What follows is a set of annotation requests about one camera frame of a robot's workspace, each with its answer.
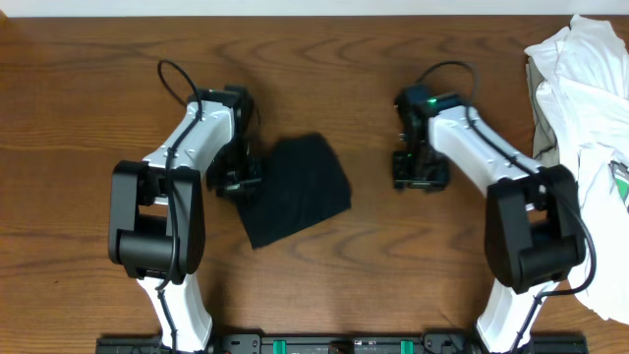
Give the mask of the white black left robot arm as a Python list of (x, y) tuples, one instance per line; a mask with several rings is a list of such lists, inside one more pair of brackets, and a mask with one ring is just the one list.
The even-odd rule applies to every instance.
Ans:
[(209, 353), (212, 317), (197, 270), (205, 243), (202, 191), (232, 201), (261, 182), (246, 132), (255, 102), (242, 87), (192, 94), (186, 114), (161, 147), (112, 173), (108, 255), (149, 296), (162, 333), (102, 337), (99, 353)]

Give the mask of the black t-shirt with logo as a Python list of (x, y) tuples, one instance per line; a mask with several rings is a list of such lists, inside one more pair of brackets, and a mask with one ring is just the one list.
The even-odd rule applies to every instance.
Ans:
[(337, 154), (311, 133), (277, 142), (263, 160), (261, 183), (236, 206), (255, 250), (350, 209), (351, 198)]

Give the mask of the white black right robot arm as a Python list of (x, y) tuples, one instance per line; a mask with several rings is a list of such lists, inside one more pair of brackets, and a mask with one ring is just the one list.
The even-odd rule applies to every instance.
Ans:
[(582, 335), (531, 334), (546, 298), (586, 258), (577, 185), (563, 166), (544, 167), (505, 142), (456, 93), (404, 88), (394, 106), (406, 147), (392, 156), (398, 190), (444, 190), (455, 164), (486, 201), (485, 254), (495, 277), (474, 337), (442, 353), (585, 353)]

